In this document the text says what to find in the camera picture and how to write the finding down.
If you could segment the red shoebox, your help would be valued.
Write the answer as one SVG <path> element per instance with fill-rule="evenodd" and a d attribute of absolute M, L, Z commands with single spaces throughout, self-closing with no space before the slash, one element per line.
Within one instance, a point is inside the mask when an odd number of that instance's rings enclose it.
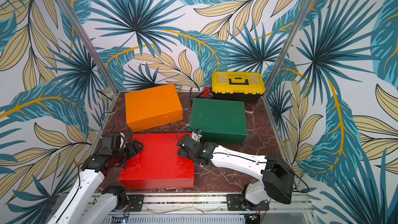
<path fill-rule="evenodd" d="M 135 134 L 143 150 L 121 170 L 119 182 L 127 189 L 194 187 L 194 164 L 177 155 L 183 133 Z"/>

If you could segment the green shoebox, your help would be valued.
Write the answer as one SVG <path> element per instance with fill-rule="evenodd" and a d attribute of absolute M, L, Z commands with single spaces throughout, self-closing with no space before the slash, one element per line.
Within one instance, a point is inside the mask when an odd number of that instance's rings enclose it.
<path fill-rule="evenodd" d="M 204 142 L 243 144 L 248 137 L 244 102 L 194 99 L 190 128 L 201 130 Z"/>

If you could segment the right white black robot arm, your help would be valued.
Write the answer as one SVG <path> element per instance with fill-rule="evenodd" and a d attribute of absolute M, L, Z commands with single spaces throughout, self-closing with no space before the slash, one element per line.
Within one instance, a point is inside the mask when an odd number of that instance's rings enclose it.
<path fill-rule="evenodd" d="M 177 155 L 197 166 L 227 168 L 258 180 L 244 186 L 240 194 L 227 195 L 229 211 L 267 210 L 270 200 L 291 203 L 295 173 L 280 155 L 251 155 L 212 142 L 201 143 L 198 134 L 185 134 L 177 146 Z"/>

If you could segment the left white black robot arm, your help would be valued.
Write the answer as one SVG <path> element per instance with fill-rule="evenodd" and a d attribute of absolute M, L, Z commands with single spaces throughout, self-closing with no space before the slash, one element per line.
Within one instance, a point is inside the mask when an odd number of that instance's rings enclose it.
<path fill-rule="evenodd" d="M 127 161 L 142 152 L 144 144 L 125 141 L 123 133 L 112 133 L 100 138 L 101 146 L 84 162 L 78 179 L 48 221 L 49 224 L 97 224 L 112 211 L 127 215 L 132 201 L 123 186 L 108 186 L 93 207 L 84 214 L 92 195 L 112 168 L 126 168 Z"/>

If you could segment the orange shoebox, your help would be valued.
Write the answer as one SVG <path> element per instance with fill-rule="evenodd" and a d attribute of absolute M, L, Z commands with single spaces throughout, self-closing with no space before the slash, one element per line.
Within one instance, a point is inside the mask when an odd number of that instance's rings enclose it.
<path fill-rule="evenodd" d="M 134 133 L 183 120 L 174 84 L 125 94 L 126 123 Z"/>

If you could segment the yellow black toolbox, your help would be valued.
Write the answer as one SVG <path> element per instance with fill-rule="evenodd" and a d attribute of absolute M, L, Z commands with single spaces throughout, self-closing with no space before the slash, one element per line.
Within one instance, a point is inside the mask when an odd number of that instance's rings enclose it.
<path fill-rule="evenodd" d="M 265 93 L 261 74 L 251 72 L 214 72 L 212 96 L 217 100 L 257 103 Z"/>

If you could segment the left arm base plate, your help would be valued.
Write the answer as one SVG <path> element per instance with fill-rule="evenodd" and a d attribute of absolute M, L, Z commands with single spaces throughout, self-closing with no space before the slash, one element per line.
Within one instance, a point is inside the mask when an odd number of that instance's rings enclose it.
<path fill-rule="evenodd" d="M 144 195 L 117 195 L 116 212 L 141 212 Z"/>

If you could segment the red handled pliers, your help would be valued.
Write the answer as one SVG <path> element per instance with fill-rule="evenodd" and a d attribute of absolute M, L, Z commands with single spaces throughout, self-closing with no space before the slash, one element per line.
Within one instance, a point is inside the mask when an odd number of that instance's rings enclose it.
<path fill-rule="evenodd" d="M 193 99 L 193 98 L 204 98 L 205 96 L 209 95 L 210 93 L 211 93 L 211 88 L 210 87 L 204 87 L 204 89 L 198 95 L 193 95 L 193 88 L 191 88 L 190 91 L 189 91 L 190 99 Z"/>

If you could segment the aluminium front rail frame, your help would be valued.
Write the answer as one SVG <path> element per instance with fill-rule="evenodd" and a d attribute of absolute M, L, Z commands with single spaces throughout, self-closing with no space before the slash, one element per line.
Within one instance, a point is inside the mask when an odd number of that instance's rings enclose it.
<path fill-rule="evenodd" d="M 292 203 L 270 200 L 268 211 L 229 211 L 227 192 L 161 193 L 138 192 L 144 195 L 141 212 L 124 215 L 112 211 L 98 224 L 317 224 L 315 208 L 308 195 L 294 195 Z M 91 197 L 84 214 L 100 198 Z"/>

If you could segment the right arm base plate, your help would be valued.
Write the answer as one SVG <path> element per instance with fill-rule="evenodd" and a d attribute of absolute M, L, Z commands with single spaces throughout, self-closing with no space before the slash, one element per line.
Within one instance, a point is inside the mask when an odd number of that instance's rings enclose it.
<path fill-rule="evenodd" d="M 227 194 L 227 207 L 229 211 L 268 211 L 269 202 L 261 201 L 253 204 L 246 200 L 241 194 Z"/>

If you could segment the right aluminium corner post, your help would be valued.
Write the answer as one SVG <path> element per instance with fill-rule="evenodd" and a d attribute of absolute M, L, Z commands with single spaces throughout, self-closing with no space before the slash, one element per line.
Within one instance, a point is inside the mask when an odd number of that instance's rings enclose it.
<path fill-rule="evenodd" d="M 265 97 L 271 92 L 271 87 L 272 87 L 273 81 L 277 77 L 278 71 L 280 70 L 280 68 L 283 64 L 283 61 L 288 53 L 288 50 L 291 47 L 296 34 L 299 32 L 308 12 L 310 11 L 310 9 L 312 7 L 313 1 L 314 0 L 304 0 L 301 10 L 299 10 L 297 12 L 295 22 L 292 25 L 289 35 L 288 35 L 286 41 L 284 42 L 284 45 L 279 53 L 279 56 L 278 56 L 276 62 L 274 63 L 273 69 L 272 69 L 272 71 L 267 79 L 267 82 L 265 84 L 265 94 L 264 94 Z"/>

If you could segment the aluminium corner post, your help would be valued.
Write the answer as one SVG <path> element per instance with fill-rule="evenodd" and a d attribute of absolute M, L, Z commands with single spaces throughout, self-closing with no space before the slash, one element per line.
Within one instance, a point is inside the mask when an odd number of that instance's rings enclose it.
<path fill-rule="evenodd" d="M 103 74 L 105 81 L 109 85 L 109 87 L 112 89 L 114 94 L 118 94 L 119 90 L 117 86 L 115 85 L 113 79 L 110 77 L 104 63 L 102 62 L 97 50 L 95 49 L 92 41 L 90 40 L 88 34 L 84 30 L 84 27 L 81 23 L 81 21 L 78 19 L 78 16 L 76 15 L 72 5 L 68 2 L 68 0 L 56 0 L 60 8 L 63 10 L 65 15 L 68 17 L 72 27 L 75 29 L 76 34 L 80 37 L 81 42 L 84 44 L 86 47 L 88 53 L 91 55 L 94 63 L 97 65 L 98 70 Z"/>
<path fill-rule="evenodd" d="M 279 53 L 279 56 L 278 56 L 276 62 L 274 63 L 273 69 L 272 69 L 272 71 L 267 79 L 267 82 L 265 84 L 265 94 L 264 94 L 265 97 L 271 92 L 271 87 L 272 87 L 273 81 L 277 77 L 278 71 L 280 70 L 280 68 L 283 64 L 283 61 L 288 53 L 288 50 L 291 47 L 296 34 L 299 32 L 308 12 L 310 11 L 310 9 L 312 7 L 313 1 L 314 0 L 304 0 L 301 10 L 299 10 L 297 12 L 295 22 L 292 25 L 289 35 L 288 35 L 286 41 L 284 42 L 284 45 Z"/>

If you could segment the left aluminium corner post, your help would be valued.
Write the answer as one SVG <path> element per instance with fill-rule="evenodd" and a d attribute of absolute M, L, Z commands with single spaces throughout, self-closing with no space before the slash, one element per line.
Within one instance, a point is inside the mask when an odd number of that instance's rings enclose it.
<path fill-rule="evenodd" d="M 114 94 L 118 94 L 119 90 L 117 86 L 115 85 L 113 79 L 110 77 L 104 63 L 102 62 L 97 50 L 95 49 L 92 41 L 90 40 L 88 34 L 84 30 L 84 27 L 81 23 L 81 21 L 78 19 L 78 16 L 76 15 L 72 5 L 68 2 L 68 0 L 56 0 L 60 8 L 63 10 L 65 15 L 68 17 L 72 27 L 75 29 L 76 34 L 80 37 L 81 42 L 84 44 L 86 47 L 88 53 L 91 55 L 94 63 L 97 65 L 98 70 L 103 74 L 105 81 L 109 85 L 109 87 L 112 89 Z"/>

